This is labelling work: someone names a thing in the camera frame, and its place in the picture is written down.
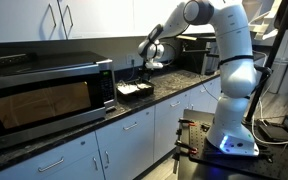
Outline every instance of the microwave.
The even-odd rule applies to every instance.
[[[0,69],[0,149],[105,117],[116,105],[112,61],[86,57]]]

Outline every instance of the blue light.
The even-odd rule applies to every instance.
[[[221,148],[221,149],[223,149],[223,147],[224,147],[227,139],[228,139],[228,136],[224,136],[224,138],[223,138],[223,140],[222,140],[222,142],[221,142],[221,145],[220,145],[220,148]]]

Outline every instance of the granite countertop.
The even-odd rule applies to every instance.
[[[254,59],[257,60],[261,57],[263,56],[256,54]],[[176,96],[218,76],[219,71],[211,76],[203,76],[180,69],[172,69],[162,75],[153,76],[150,81],[155,85],[153,95],[137,98],[136,100],[128,102],[118,98],[116,109],[107,112],[106,116],[102,119],[68,129],[64,132],[62,131],[60,133],[29,141],[15,147],[0,150],[0,171],[39,155],[47,150],[65,144],[77,137],[104,127],[110,123],[121,120],[131,114]]]

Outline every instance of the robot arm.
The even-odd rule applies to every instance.
[[[182,34],[188,27],[183,17],[183,10],[186,2],[181,2],[170,15],[165,24],[158,24],[145,40],[139,45],[139,55],[147,60],[146,67],[148,69],[160,69],[163,67],[161,63],[154,62],[154,59],[160,59],[164,54],[164,46],[159,43],[159,39],[166,37],[174,37]]]
[[[180,2],[165,24],[158,24],[139,45],[138,53],[147,60],[146,67],[149,69],[163,67],[161,63],[154,62],[154,59],[160,59],[166,53],[163,45],[159,43],[160,39],[180,35],[190,24],[208,24],[213,13],[214,8],[208,1]]]
[[[157,25],[139,45],[147,68],[162,68],[154,58],[162,57],[159,40],[181,34],[188,25],[211,24],[220,55],[222,95],[207,134],[207,140],[225,154],[257,156],[255,140],[241,121],[247,98],[255,88],[252,43],[248,20],[241,1],[190,0],[181,2],[163,25]]]

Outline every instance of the box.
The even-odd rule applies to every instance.
[[[146,97],[154,93],[154,84],[142,79],[118,83],[116,88],[118,96],[126,101]]]

